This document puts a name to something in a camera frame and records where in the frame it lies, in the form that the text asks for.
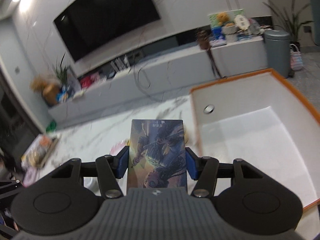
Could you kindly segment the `teddy bear plush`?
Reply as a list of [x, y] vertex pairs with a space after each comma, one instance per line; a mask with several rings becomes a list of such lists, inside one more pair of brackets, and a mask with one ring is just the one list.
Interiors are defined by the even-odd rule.
[[223, 26], [230, 22], [227, 12], [220, 12], [216, 15], [217, 25]]

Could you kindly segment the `round paper fan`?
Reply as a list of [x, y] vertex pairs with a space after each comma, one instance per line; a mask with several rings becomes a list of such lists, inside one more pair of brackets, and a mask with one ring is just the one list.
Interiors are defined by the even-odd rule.
[[236, 15], [236, 17], [234, 18], [234, 23], [235, 25], [243, 31], [246, 31], [249, 29], [250, 26], [250, 22], [248, 20], [248, 18], [246, 18], [244, 15]]

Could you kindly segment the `gold vase with dried flowers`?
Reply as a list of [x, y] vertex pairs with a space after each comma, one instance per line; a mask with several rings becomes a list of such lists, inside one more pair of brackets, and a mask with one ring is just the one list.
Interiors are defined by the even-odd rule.
[[60, 93], [60, 86], [37, 76], [30, 82], [30, 89], [34, 93], [39, 93], [49, 106], [58, 104], [57, 95]]

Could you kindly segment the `illustrated card box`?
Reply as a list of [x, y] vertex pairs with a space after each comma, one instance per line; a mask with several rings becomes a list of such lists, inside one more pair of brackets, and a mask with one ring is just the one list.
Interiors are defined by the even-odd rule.
[[127, 189], [187, 188], [182, 120], [133, 119]]

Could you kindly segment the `large black television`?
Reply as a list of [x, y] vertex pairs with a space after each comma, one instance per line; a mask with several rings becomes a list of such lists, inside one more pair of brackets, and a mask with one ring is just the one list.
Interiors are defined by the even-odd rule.
[[75, 0], [54, 24], [76, 62], [115, 38], [160, 18], [153, 0]]

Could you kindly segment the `red gift box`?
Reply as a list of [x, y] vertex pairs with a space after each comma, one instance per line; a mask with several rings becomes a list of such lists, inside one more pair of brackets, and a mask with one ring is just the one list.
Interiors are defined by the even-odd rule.
[[89, 87], [90, 87], [91, 85], [93, 85], [97, 80], [99, 80], [99, 77], [96, 77], [96, 76], [94, 76], [94, 75], [83, 77], [83, 78], [80, 80], [81, 88], [82, 88], [82, 89], [89, 88]]

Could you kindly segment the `white marble tv console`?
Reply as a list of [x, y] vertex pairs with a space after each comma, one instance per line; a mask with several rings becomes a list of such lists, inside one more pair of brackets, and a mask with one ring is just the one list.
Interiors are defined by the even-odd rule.
[[[267, 67], [260, 37], [212, 49], [222, 76]], [[116, 113], [177, 97], [184, 88], [215, 79], [207, 53], [198, 46], [185, 48], [137, 64], [113, 79], [92, 85], [76, 99], [49, 110], [59, 127], [81, 124]]]

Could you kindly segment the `orange cardboard storage box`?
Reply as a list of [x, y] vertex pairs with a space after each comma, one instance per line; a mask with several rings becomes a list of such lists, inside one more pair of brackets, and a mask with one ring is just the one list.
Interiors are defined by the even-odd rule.
[[319, 111], [273, 69], [228, 77], [190, 91], [201, 155], [242, 158], [319, 204]]

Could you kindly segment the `grey pedal trash bin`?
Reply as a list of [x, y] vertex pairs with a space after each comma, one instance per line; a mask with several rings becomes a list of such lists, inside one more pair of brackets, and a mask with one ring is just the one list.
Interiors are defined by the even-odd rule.
[[264, 42], [267, 53], [267, 64], [282, 77], [290, 73], [290, 35], [284, 30], [266, 30]]

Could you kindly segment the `pink round compact mirror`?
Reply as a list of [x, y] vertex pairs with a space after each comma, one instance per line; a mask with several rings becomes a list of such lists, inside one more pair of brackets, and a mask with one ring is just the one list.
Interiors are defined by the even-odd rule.
[[125, 146], [129, 146], [129, 145], [130, 145], [129, 139], [125, 139], [120, 142], [117, 142], [111, 147], [110, 155], [113, 155], [113, 156], [117, 155]]

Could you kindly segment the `white wifi router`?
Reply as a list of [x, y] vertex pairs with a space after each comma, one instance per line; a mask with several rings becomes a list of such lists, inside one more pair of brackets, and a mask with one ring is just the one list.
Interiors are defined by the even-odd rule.
[[112, 60], [110, 65], [116, 73], [131, 67], [127, 55]]

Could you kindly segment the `left potted grass plant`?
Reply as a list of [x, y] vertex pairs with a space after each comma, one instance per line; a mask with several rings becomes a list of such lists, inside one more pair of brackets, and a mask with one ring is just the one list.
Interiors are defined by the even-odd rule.
[[64, 53], [61, 59], [56, 59], [56, 64], [55, 64], [55, 75], [57, 79], [60, 81], [61, 86], [67, 86], [68, 83], [68, 70], [70, 69], [70, 64], [65, 64], [66, 54]]

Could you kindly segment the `woven pastel basket bag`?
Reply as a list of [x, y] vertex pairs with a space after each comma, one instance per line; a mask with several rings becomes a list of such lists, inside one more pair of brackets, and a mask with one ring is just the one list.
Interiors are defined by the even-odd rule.
[[301, 52], [292, 43], [290, 44], [290, 66], [293, 71], [299, 71], [304, 67]]

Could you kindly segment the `long-leaf potted plant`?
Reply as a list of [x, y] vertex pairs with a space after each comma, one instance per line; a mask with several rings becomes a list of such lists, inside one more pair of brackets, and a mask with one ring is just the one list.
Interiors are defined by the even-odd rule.
[[281, 23], [281, 27], [289, 33], [291, 44], [294, 44], [297, 48], [301, 48], [301, 44], [299, 41], [299, 33], [300, 29], [304, 27], [310, 28], [310, 23], [313, 22], [313, 20], [300, 20], [300, 15], [303, 11], [308, 9], [310, 7], [310, 3], [307, 3], [303, 5], [300, 9], [296, 10], [296, 0], [291, 0], [291, 12], [288, 12], [288, 10], [283, 7], [282, 10], [280, 10], [275, 3], [272, 1], [269, 1], [269, 3], [263, 2], [265, 6], [267, 6], [272, 13], [276, 16], [276, 18]]

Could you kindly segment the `green illustrated poster board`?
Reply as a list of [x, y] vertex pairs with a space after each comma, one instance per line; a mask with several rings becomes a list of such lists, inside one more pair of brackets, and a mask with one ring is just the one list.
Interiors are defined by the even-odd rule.
[[237, 9], [209, 14], [210, 29], [213, 30], [214, 28], [222, 27], [224, 25], [236, 25], [234, 19], [237, 15], [245, 15], [245, 10]]

